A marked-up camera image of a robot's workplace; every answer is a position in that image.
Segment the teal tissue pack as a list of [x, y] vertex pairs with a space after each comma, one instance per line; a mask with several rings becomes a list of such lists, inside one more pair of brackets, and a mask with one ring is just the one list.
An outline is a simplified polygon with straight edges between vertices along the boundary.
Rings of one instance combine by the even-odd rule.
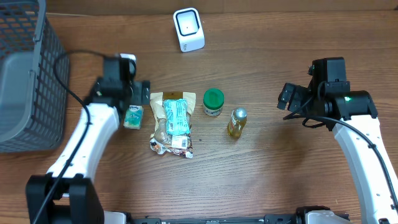
[[140, 129], [144, 116], [144, 108], [142, 106], [130, 105], [126, 111], [123, 126], [128, 129]]

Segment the yellow drink bottle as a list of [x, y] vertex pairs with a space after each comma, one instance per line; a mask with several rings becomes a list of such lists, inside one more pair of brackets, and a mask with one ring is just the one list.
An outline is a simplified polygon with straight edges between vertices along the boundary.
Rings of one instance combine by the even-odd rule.
[[232, 138], [240, 138], [243, 127], [245, 127], [247, 123], [247, 116], [248, 114], [245, 108], [238, 107], [232, 111], [230, 121], [227, 125], [228, 134]]

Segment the brown nut pouch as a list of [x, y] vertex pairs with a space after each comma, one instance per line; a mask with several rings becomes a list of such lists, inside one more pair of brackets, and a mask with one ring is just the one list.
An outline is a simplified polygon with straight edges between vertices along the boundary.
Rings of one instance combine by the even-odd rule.
[[[188, 104], [187, 120], [190, 128], [190, 133], [185, 135], [173, 136], [166, 132], [166, 114], [164, 109], [165, 100], [185, 99]], [[173, 138], [176, 137], [175, 147], [188, 148], [188, 138], [191, 135], [191, 116], [195, 110], [197, 96], [192, 92], [183, 91], [166, 91], [150, 94], [150, 107], [155, 118], [155, 131], [151, 136], [157, 143], [165, 147], [173, 147]]]

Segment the green lid jar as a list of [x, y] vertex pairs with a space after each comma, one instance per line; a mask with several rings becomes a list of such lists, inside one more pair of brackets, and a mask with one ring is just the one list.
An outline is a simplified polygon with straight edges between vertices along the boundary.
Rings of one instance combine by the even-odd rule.
[[221, 114], [224, 105], [224, 94], [217, 88], [208, 89], [203, 96], [203, 110], [208, 116]]

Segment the teal snack packet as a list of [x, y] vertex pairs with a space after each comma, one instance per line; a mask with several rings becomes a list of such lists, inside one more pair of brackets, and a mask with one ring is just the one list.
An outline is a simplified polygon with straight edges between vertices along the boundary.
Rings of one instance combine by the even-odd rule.
[[185, 99], [165, 100], [164, 109], [166, 114], [166, 132], [173, 136], [190, 133], [187, 120], [188, 104]]

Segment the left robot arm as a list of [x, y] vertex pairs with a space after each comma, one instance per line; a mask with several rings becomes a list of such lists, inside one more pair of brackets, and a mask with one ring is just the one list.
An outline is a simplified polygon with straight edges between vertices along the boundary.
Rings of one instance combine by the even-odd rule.
[[129, 106], [149, 103], [150, 83], [135, 81], [136, 56], [103, 58], [99, 77], [85, 99], [78, 124], [60, 157], [45, 175], [25, 187], [31, 223], [132, 223], [128, 212], [107, 212], [94, 187], [96, 170]]

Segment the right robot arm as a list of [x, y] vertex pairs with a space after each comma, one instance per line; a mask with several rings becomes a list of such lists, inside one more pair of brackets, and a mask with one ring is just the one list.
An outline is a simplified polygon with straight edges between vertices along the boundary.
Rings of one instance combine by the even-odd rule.
[[378, 112], [365, 90], [351, 90], [342, 57], [316, 59], [307, 87], [286, 83], [277, 108], [286, 120], [326, 127], [340, 145], [358, 194], [363, 223], [397, 223], [397, 175], [384, 146]]

